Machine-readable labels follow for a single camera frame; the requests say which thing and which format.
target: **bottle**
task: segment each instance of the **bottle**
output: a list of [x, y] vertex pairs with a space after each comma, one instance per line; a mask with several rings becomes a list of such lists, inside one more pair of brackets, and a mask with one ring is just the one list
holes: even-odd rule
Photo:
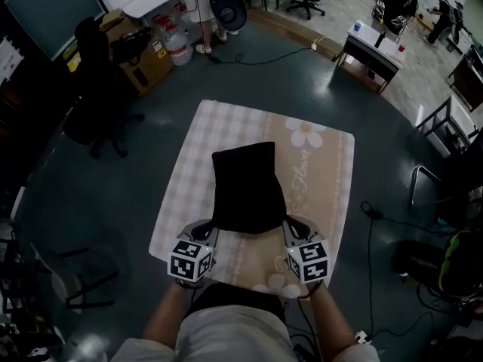
[[193, 49], [188, 44], [186, 35], [177, 29], [171, 21], [164, 24], [164, 43], [175, 66], [187, 64], [193, 55]]

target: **cardboard box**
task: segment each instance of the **cardboard box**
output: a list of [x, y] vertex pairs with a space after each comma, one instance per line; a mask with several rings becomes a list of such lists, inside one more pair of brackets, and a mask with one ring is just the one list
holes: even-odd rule
[[[117, 24], [106, 31], [109, 44], [121, 37], [125, 38], [132, 35], [142, 28], [139, 22], [131, 20], [124, 14], [121, 15], [122, 20], [118, 20]], [[156, 86], [173, 69], [173, 61], [162, 46], [159, 37], [153, 35], [135, 66], [126, 62], [120, 64], [120, 67], [135, 86], [139, 95], [143, 95]]]

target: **bag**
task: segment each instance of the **bag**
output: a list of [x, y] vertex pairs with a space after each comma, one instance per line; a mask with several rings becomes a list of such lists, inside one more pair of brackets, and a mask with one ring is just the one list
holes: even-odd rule
[[129, 35], [127, 38], [120, 38], [111, 43], [112, 61], [116, 64], [129, 62], [132, 66], [136, 66], [141, 59], [141, 54], [151, 39], [151, 27], [140, 29], [136, 33]]

